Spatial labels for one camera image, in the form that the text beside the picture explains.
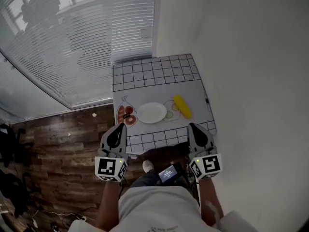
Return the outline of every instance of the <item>white sneaker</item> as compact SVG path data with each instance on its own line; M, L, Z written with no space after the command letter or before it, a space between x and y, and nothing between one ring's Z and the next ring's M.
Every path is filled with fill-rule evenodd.
M152 169L155 169L155 168L151 161L149 160L143 161L143 170L145 171L145 173L149 172Z

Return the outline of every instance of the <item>small screen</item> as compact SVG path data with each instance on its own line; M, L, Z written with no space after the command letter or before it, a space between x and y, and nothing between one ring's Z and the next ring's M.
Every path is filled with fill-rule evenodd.
M174 168L173 165L171 165L166 170L164 170L161 173L159 173L159 176L160 176L160 179L162 180L162 182L164 183L167 180L171 179L176 174L177 174L176 169Z

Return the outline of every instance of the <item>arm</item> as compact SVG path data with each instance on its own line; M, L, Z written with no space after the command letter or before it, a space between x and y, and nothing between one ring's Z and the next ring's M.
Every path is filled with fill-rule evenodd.
M213 182L210 178L201 179L199 181L199 192L200 192L200 206L202 213L202 220L209 226L216 223L213 211L206 206L206 201L209 201L218 210L220 219L223 218L223 210L221 208L220 202L218 200L216 190L214 188Z
M102 201L98 210L96 227L110 231L118 225L118 199L120 186L118 182L107 181L105 184Z

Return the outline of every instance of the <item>drawing of food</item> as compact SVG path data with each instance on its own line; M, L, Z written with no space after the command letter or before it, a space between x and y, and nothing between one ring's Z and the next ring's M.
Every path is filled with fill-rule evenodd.
M180 110L173 100L167 101L164 103L167 113L163 119L165 122L170 122L180 118Z
M137 122L134 107L126 101L127 96L121 97L122 103L117 111L117 123L125 123L127 128L132 127Z

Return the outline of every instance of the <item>person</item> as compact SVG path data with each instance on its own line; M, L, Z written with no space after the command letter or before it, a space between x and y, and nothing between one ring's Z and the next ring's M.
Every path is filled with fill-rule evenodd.
M158 186L159 176L153 164L143 162L146 174L137 179L119 199L119 183L106 182L98 211L96 227L106 232L180 232L218 231L214 211L197 201L183 187ZM199 181L200 203L216 207L219 218L223 211L210 178Z

